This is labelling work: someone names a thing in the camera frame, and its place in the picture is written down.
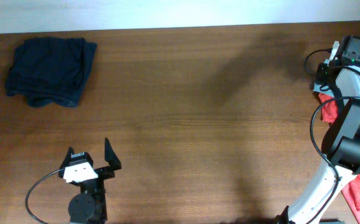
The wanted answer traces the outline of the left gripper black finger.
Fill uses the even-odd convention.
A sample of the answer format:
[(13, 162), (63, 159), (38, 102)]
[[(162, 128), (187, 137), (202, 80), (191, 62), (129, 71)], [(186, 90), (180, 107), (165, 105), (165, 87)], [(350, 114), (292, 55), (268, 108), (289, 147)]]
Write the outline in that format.
[(60, 166), (61, 169), (64, 169), (65, 167), (67, 167), (69, 165), (72, 154), (74, 154), (74, 149), (72, 147), (69, 147), (69, 149), (64, 157), (64, 160), (61, 163), (61, 166)]
[(121, 162), (115, 154), (108, 138), (105, 138), (105, 161), (108, 162), (113, 170), (121, 169)]

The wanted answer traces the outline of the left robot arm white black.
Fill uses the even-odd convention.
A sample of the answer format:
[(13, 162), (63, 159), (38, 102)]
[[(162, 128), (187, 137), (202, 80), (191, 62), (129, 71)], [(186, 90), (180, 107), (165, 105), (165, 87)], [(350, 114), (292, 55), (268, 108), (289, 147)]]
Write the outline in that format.
[(106, 190), (104, 182), (115, 177), (121, 162), (108, 138), (105, 138), (105, 167), (94, 168), (93, 159), (87, 152), (75, 153), (70, 147), (60, 166), (59, 177), (80, 188), (80, 193), (68, 205), (70, 223), (100, 224), (107, 218)]

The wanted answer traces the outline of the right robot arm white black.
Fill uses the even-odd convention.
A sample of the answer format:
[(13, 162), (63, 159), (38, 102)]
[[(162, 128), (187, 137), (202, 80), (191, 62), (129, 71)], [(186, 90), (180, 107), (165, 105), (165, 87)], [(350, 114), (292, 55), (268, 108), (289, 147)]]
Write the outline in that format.
[(316, 115), (325, 106), (334, 103), (337, 117), (321, 145), (312, 142), (321, 157), (318, 171), (274, 223), (319, 223), (337, 194), (360, 174), (360, 37), (346, 35), (327, 52), (330, 57), (318, 65), (313, 90), (331, 98), (313, 112), (310, 135), (314, 135)]

